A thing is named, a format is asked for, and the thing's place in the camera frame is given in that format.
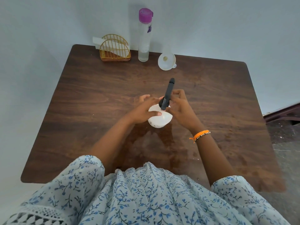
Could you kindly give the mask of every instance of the bracelet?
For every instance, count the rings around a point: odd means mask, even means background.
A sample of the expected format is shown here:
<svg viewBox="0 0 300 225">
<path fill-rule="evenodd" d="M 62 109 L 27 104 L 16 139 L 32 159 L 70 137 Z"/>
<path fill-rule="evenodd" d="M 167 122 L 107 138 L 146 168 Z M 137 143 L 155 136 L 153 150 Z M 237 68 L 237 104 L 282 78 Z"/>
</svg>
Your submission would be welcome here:
<svg viewBox="0 0 300 225">
<path fill-rule="evenodd" d="M 210 134 L 210 131 L 209 131 L 209 130 L 201 131 L 201 132 L 197 133 L 197 134 L 194 136 L 194 138 L 191 138 L 191 137 L 190 137 L 190 139 L 192 139 L 192 140 L 194 141 L 194 143 L 195 143 L 196 140 L 197 140 L 198 138 L 200 138 L 201 136 L 204 136 L 204 135 L 206 135 L 206 134 Z"/>
</svg>

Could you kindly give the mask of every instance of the puffed sleeve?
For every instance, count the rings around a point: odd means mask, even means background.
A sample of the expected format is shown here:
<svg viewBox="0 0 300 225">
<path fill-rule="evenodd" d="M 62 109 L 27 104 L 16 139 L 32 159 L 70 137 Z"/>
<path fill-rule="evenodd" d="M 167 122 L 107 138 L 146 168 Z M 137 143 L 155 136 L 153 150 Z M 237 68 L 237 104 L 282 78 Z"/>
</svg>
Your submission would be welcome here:
<svg viewBox="0 0 300 225">
<path fill-rule="evenodd" d="M 53 181 L 36 191 L 28 201 L 23 202 L 21 207 L 30 209 L 44 206 L 36 212 L 44 210 L 47 215 L 53 214 L 52 212 L 49 214 L 48 211 L 54 209 L 56 214 L 64 214 L 68 224 L 76 224 L 99 191 L 103 177 L 104 167 L 98 158 L 91 155 L 80 156 Z"/>
<path fill-rule="evenodd" d="M 212 191 L 252 224 L 289 224 L 242 176 L 221 178 L 213 183 Z"/>
</svg>

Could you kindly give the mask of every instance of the white lace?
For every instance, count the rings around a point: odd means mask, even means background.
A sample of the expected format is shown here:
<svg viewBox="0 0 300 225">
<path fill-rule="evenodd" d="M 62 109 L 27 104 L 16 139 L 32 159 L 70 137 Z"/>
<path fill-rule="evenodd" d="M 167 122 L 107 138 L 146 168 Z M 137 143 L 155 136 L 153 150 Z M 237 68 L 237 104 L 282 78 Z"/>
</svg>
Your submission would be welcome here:
<svg viewBox="0 0 300 225">
<path fill-rule="evenodd" d="M 64 214 L 52 207 L 42 205 L 21 206 L 3 225 L 68 225 Z"/>
</svg>

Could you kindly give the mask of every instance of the gray floor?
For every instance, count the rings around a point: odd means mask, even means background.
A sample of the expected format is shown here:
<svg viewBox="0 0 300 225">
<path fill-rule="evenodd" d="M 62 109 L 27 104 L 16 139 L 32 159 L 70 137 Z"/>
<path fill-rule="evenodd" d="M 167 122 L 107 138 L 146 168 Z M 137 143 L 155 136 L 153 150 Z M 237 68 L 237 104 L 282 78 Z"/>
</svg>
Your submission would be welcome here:
<svg viewBox="0 0 300 225">
<path fill-rule="evenodd" d="M 300 124 L 279 120 L 267 124 L 286 181 L 284 193 L 259 192 L 292 225 L 300 224 Z"/>
</svg>

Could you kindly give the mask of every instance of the transparent bottle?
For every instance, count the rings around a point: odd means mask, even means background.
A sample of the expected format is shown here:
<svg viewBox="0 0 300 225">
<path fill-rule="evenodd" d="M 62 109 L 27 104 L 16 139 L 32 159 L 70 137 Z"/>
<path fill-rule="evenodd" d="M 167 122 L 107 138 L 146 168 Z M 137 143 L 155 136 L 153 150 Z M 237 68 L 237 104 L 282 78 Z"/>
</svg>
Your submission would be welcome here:
<svg viewBox="0 0 300 225">
<path fill-rule="evenodd" d="M 150 9 L 142 8 L 139 10 L 139 60 L 142 62 L 148 61 L 149 48 L 152 31 L 153 12 Z"/>
</svg>

